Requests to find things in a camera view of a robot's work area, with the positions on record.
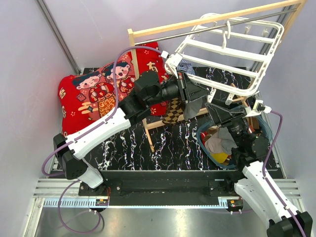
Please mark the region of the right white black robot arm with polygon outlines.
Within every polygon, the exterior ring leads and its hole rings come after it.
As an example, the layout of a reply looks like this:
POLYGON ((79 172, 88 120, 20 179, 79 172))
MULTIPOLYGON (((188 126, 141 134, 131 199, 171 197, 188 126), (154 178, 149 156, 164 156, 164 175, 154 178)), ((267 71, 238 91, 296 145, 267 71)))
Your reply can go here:
POLYGON ((240 179, 224 183, 228 195, 239 195, 259 216, 269 237, 309 237, 312 233, 311 215, 301 212, 281 191, 266 166, 275 139, 248 132, 247 118, 261 113, 278 113, 257 100, 253 107, 226 105, 220 100, 205 104, 213 125, 227 128, 236 147, 232 159, 240 179))

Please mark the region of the wooden drying rack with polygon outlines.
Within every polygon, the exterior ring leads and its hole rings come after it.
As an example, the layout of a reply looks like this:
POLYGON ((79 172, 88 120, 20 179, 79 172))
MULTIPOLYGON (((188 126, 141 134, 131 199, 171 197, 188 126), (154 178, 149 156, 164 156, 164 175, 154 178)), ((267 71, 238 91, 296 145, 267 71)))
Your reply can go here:
POLYGON ((208 95, 208 101, 214 97, 217 90, 228 93, 226 104, 238 102, 258 93, 259 85, 265 76, 268 66, 281 43, 283 37, 292 26, 296 17, 300 14, 306 4, 304 0, 284 0, 262 6, 242 9, 228 13, 207 13, 199 19, 189 20, 145 30, 133 31, 128 29, 129 41, 131 46, 132 59, 137 60, 136 47, 146 44, 146 41, 135 42, 136 38, 155 35, 159 33, 174 31, 191 27, 189 32, 172 36, 157 38, 156 41, 170 40, 184 37, 184 40, 166 61, 166 71, 173 73, 176 62, 185 59, 199 65, 221 69, 230 73, 237 73, 251 78, 250 86, 247 89, 239 89, 231 85, 224 85, 219 82, 209 81, 198 76, 190 76, 190 79, 202 85, 210 87, 212 90, 208 95), (257 25, 271 28, 275 31, 273 37, 263 37, 250 35, 247 32, 236 33, 232 31, 233 26, 240 24, 257 25), (227 46, 228 40, 238 38, 242 40, 255 41, 268 44, 267 52, 251 53, 245 50, 237 50, 227 46), (251 71, 242 70, 223 63, 202 59, 200 57, 184 54, 186 46, 193 46, 199 49, 213 52, 222 56, 229 56, 238 59, 253 61, 255 68, 251 71))

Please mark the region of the white plastic clip hanger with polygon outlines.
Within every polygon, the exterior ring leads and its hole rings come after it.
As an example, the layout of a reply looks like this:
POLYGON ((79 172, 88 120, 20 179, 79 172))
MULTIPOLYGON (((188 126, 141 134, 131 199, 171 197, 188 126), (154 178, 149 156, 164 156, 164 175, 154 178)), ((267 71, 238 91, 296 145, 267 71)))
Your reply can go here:
POLYGON ((226 105, 246 99, 258 93, 258 87, 266 74, 266 70, 275 54, 284 34, 284 26, 277 22, 265 21, 261 18, 233 17, 226 19, 219 26, 214 21, 213 27, 206 27, 215 13, 207 13, 198 19, 191 31, 183 33, 184 40, 175 50, 183 59, 199 65, 221 69, 250 78, 248 88, 226 85, 200 76, 189 78, 199 84, 228 93, 226 105), (275 28, 276 36, 268 38, 267 28, 275 28), (267 54, 259 54, 264 43, 271 45, 267 54), (254 62, 260 62, 258 70, 249 68, 254 62))

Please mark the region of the brown argyle sock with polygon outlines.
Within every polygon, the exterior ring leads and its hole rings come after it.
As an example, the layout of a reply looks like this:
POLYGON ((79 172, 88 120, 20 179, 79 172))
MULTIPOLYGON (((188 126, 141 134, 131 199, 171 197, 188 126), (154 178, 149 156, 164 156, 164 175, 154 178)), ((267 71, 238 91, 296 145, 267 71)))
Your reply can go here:
POLYGON ((180 98, 174 98, 168 102, 168 106, 166 109, 166 114, 162 118, 162 123, 176 124, 178 122, 178 118, 184 112, 185 105, 180 98))

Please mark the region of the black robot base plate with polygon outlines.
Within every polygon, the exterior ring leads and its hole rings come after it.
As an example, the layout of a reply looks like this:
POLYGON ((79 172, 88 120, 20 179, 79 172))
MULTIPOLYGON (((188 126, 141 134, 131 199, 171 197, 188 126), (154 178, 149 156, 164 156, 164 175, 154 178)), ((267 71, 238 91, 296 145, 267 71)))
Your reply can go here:
POLYGON ((80 196, 103 196, 110 190, 112 197, 131 193, 202 193, 211 189, 233 190, 234 183, 245 176, 238 170, 109 170, 102 171, 103 183, 90 188, 82 183, 80 196))

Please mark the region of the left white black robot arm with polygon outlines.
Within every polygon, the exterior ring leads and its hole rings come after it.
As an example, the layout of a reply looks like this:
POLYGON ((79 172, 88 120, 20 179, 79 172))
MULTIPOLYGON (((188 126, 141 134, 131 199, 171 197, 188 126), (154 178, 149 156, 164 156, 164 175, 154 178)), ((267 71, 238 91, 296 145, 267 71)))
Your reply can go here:
POLYGON ((103 176, 97 168, 84 161, 93 148, 150 116, 153 105, 172 99, 188 104, 209 92, 208 88, 193 82, 184 72, 178 72, 165 84, 159 83, 158 74, 154 71, 142 73, 131 93, 108 114, 67 137, 59 133, 53 138, 62 174, 68 180, 78 179, 86 183, 95 195, 102 195, 107 188, 103 176))

